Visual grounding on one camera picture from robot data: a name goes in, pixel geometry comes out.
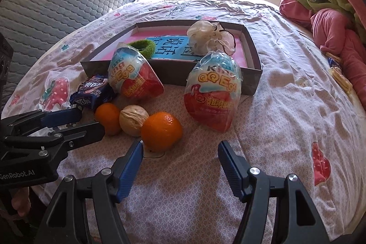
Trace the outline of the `person's left hand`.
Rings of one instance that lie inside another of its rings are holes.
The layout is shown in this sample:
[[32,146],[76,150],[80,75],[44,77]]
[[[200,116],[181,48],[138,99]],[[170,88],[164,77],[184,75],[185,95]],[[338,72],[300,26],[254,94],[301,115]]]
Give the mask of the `person's left hand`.
[[20,188],[12,197],[12,207],[20,217],[25,217],[31,208],[29,199],[29,187]]

